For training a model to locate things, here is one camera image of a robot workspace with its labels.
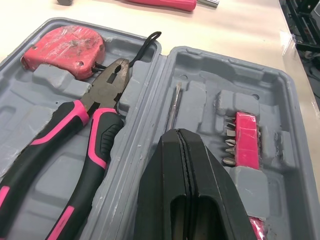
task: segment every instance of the pliers jaw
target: pliers jaw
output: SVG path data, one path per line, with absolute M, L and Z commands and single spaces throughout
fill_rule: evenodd
M 89 115 L 97 108 L 116 108 L 130 79 L 129 68 L 129 60 L 119 58 L 96 77 L 80 99 Z

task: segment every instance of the tool case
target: tool case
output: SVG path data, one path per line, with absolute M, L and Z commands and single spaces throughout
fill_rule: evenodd
M 69 25 L 97 31 L 105 43 L 108 66 L 118 58 L 132 60 L 144 37 L 86 22 L 54 18 L 33 32 L 0 65 L 0 175 L 64 102 L 89 89 L 88 81 L 41 65 L 25 70 L 22 55 L 47 32 Z M 156 150 L 175 87 L 181 100 L 175 128 L 201 136 L 221 161 L 228 156 L 225 117 L 237 112 L 256 116 L 259 170 L 224 167 L 248 216 L 263 220 L 268 240 L 320 240 L 320 206 L 307 137 L 293 80 L 283 71 L 232 57 L 175 47 L 161 55 L 156 42 L 130 71 L 120 101 L 125 122 L 115 138 L 111 164 L 95 194 L 80 240 L 132 240 L 141 176 Z M 60 216 L 79 179 L 90 124 L 50 159 L 30 186 L 6 240 L 42 240 Z

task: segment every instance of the screwdriver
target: screwdriver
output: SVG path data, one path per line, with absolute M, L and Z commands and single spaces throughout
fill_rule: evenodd
M 192 12 L 197 4 L 197 0 L 128 0 L 137 4 L 146 4 L 160 7 L 169 7 Z M 198 2 L 217 8 L 220 0 L 198 0 Z

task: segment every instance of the pink and black handle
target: pink and black handle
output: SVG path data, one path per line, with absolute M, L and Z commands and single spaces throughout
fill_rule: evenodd
M 50 156 L 88 122 L 79 100 L 65 102 L 17 157 L 0 183 L 0 239 L 7 236 L 31 183 Z
M 86 220 L 110 163 L 110 152 L 124 123 L 113 108 L 93 114 L 83 169 L 73 194 L 46 240 L 72 240 Z

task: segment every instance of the black cord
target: black cord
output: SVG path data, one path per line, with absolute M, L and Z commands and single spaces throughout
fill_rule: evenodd
M 138 51 L 138 53 L 136 54 L 136 56 L 134 57 L 134 59 L 130 62 L 129 66 L 132 67 L 136 61 L 139 61 L 142 59 L 142 57 L 144 56 L 144 54 L 146 53 L 146 50 L 148 49 L 148 47 L 155 42 L 155 40 L 160 37 L 161 32 L 160 31 L 156 31 L 154 33 L 152 33 L 150 36 L 148 36 L 146 38 L 146 40 L 144 41 L 142 47 L 140 48 L 140 50 Z
M 130 67 L 130 68 L 135 64 L 136 61 L 139 61 L 139 60 L 142 59 L 142 57 L 145 55 L 148 47 L 149 47 L 152 43 L 154 43 L 154 42 L 156 41 L 156 39 L 160 37 L 161 34 L 162 34 L 162 32 L 156 31 L 156 32 L 152 33 L 150 36 L 148 36 L 148 37 L 145 39 L 142 47 L 140 48 L 140 50 L 138 51 L 138 53 L 136 54 L 136 56 L 134 57 L 134 59 L 129 63 L 129 67 Z M 93 73 L 101 72 L 101 71 L 103 71 L 103 70 L 106 69 L 106 68 L 107 68 L 106 66 L 103 66 L 103 65 L 95 62 L 95 67 L 92 68 L 92 72 L 93 72 Z

